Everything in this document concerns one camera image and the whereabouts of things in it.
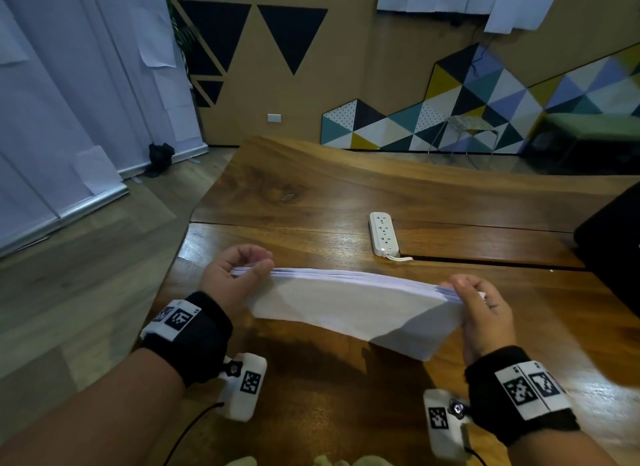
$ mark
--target white curtain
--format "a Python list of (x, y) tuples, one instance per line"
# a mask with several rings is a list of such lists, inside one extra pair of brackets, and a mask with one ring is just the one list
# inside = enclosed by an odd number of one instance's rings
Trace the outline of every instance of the white curtain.
[(0, 0), (0, 128), (0, 255), (125, 194), (150, 143), (206, 152), (165, 0)]

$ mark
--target hand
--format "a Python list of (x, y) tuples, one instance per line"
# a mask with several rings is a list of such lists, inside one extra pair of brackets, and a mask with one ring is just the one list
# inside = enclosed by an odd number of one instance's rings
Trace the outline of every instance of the hand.
[[(493, 284), (477, 276), (456, 274), (440, 285), (455, 289), (465, 305), (462, 320), (465, 365), (516, 344), (513, 313)], [(486, 294), (484, 300), (478, 291)]]
[[(228, 248), (211, 262), (202, 274), (198, 289), (216, 301), (229, 318), (244, 310), (245, 299), (273, 269), (273, 254), (258, 245), (243, 244)], [(251, 270), (235, 278), (234, 267), (255, 264)]]

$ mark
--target wall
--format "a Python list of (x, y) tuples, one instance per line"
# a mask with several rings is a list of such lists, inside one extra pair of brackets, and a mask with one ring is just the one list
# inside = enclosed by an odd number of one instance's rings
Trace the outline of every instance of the wall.
[[(324, 112), (355, 98), (383, 114), (401, 110), (424, 99), (437, 60), (492, 39), (471, 25), (377, 14), (377, 0), (198, 1), (251, 5), (228, 71), (217, 62), (220, 75), (192, 73), (198, 90), (199, 80), (223, 82), (215, 104), (200, 109), (209, 144), (240, 144), (254, 134), (319, 142)], [(490, 50), (529, 86), (640, 42), (639, 4), (556, 0), (539, 30), (496, 37)], [(295, 75), (258, 5), (328, 9)], [(267, 123), (268, 113), (282, 114), (282, 123)]]

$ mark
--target green cushion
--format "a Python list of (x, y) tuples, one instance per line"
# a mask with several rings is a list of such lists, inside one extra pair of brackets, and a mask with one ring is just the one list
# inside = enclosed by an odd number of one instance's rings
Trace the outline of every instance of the green cushion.
[(640, 142), (640, 118), (632, 115), (550, 114), (545, 120), (579, 140)]

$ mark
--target white power strip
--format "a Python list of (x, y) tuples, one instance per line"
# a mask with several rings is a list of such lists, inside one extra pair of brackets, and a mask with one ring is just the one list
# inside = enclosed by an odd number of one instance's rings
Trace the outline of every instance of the white power strip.
[(369, 214), (369, 232), (374, 254), (396, 262), (413, 260), (412, 257), (400, 257), (396, 230), (388, 213), (374, 211)]

